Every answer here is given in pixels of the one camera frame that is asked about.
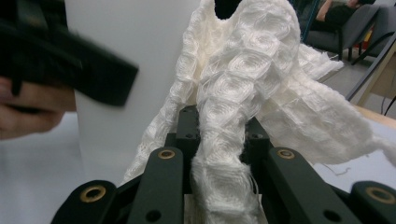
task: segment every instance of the waffle-textured fabric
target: waffle-textured fabric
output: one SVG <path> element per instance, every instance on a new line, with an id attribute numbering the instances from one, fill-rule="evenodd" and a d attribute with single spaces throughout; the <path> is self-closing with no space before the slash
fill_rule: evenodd
<path id="1" fill-rule="evenodd" d="M 239 160 L 253 117 L 275 146 L 296 149 L 312 163 L 349 161 L 378 146 L 396 163 L 392 146 L 374 137 L 349 102 L 315 81 L 342 64 L 300 44 L 287 0 L 243 0 L 224 21 L 214 8 L 213 0 L 202 0 L 193 12 L 176 80 L 124 181 L 144 172 L 150 152 L 176 130 L 179 110 L 195 104 L 201 144 L 192 161 L 187 223 L 266 222 L 249 167 Z"/>

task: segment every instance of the gray armchair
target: gray armchair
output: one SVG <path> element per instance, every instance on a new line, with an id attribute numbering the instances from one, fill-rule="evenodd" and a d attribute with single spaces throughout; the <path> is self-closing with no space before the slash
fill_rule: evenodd
<path id="1" fill-rule="evenodd" d="M 396 32 L 396 7 L 380 7 L 375 17 L 375 25 L 368 44 L 368 48 L 352 64 L 366 56 L 377 57 Z"/>
<path id="2" fill-rule="evenodd" d="M 374 23 L 374 18 L 379 6 L 364 5 L 359 7 L 343 26 L 331 26 L 331 31 L 310 31 L 305 44 L 316 49 L 338 53 L 338 59 L 342 60 L 343 50 L 349 49 L 348 60 L 352 55 L 352 47 L 360 43 Z"/>

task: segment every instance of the brass screw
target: brass screw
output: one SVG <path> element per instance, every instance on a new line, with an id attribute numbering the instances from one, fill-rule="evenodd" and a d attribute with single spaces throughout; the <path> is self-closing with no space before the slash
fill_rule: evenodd
<path id="1" fill-rule="evenodd" d="M 287 149 L 280 149 L 276 153 L 280 158 L 291 160 L 294 159 L 294 153 Z"/>
<path id="2" fill-rule="evenodd" d="M 84 203 L 94 203 L 106 194 L 106 188 L 102 185 L 94 185 L 85 188 L 79 195 L 79 199 Z"/>
<path id="3" fill-rule="evenodd" d="M 163 160 L 168 160 L 175 157 L 175 152 L 170 149 L 164 149 L 158 153 L 158 157 Z"/>
<path id="4" fill-rule="evenodd" d="M 395 196 L 384 189 L 377 188 L 377 187 L 368 187 L 366 189 L 366 193 L 372 199 L 377 200 L 381 203 L 387 203 L 387 204 L 395 204 L 396 203 Z"/>

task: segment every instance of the person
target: person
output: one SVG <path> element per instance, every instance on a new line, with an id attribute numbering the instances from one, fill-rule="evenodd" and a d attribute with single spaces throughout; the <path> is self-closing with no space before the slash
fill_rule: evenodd
<path id="1" fill-rule="evenodd" d="M 73 89 L 23 82 L 11 93 L 11 80 L 0 76 L 0 140 L 52 130 L 67 111 L 76 111 Z"/>
<path id="2" fill-rule="evenodd" d="M 365 4 L 372 5 L 374 2 L 375 0 L 348 0 L 341 6 L 332 7 L 332 0 L 326 0 L 320 8 L 311 30 L 328 30 L 322 22 L 342 26 L 359 7 Z"/>

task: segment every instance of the person's arm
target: person's arm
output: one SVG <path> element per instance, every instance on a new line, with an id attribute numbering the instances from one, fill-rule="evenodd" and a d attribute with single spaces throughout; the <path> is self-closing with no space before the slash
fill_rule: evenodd
<path id="1" fill-rule="evenodd" d="M 332 6 L 332 0 L 326 0 L 326 2 L 323 4 L 323 6 L 320 8 L 318 12 L 317 21 L 325 21 L 326 14 L 331 6 Z"/>
<path id="2" fill-rule="evenodd" d="M 72 89 L 23 82 L 20 94 L 13 96 L 11 81 L 0 77 L 0 140 L 47 132 L 65 111 L 76 111 Z"/>

